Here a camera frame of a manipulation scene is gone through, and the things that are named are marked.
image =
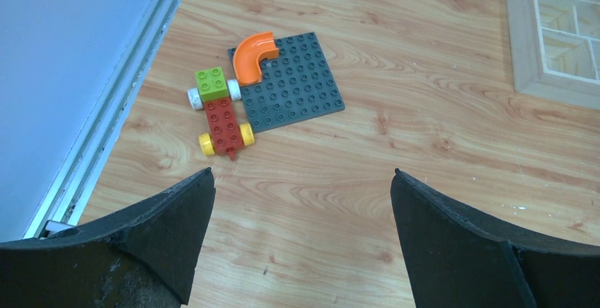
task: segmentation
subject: orange curved tube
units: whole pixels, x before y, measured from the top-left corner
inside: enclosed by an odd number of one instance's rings
[[[278,56],[279,49],[275,46],[273,32],[258,33],[247,37],[233,54],[233,70],[236,73],[238,84],[246,86],[260,82],[263,78],[260,61],[275,59]]]

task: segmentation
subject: toy wheel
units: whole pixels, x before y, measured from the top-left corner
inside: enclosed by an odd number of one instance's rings
[[[211,156],[214,154],[214,145],[209,133],[203,133],[198,137],[200,142],[200,149],[205,156]]]
[[[187,99],[190,100],[190,105],[194,110],[201,110],[204,107],[197,87],[187,90]]]
[[[229,90],[229,96],[232,101],[239,101],[242,99],[242,93],[237,79],[229,79],[227,81],[227,89]]]
[[[240,124],[240,132],[242,133],[242,140],[245,147],[254,144],[254,133],[249,122]]]

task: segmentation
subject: storage box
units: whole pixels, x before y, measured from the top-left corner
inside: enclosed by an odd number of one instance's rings
[[[600,109],[600,0],[507,0],[517,92]]]

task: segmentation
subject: green lego brick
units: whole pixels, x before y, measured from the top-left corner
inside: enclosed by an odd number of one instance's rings
[[[196,82],[203,103],[229,97],[221,67],[196,72]]]

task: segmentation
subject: yellow wheel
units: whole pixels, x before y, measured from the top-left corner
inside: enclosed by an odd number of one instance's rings
[[[245,147],[254,144],[254,134],[249,122],[240,124],[240,132],[242,132],[242,140]]]
[[[200,142],[200,149],[202,149],[202,153],[205,156],[211,156],[214,154],[214,145],[212,144],[212,139],[210,138],[209,133],[203,133],[198,137],[198,141]]]

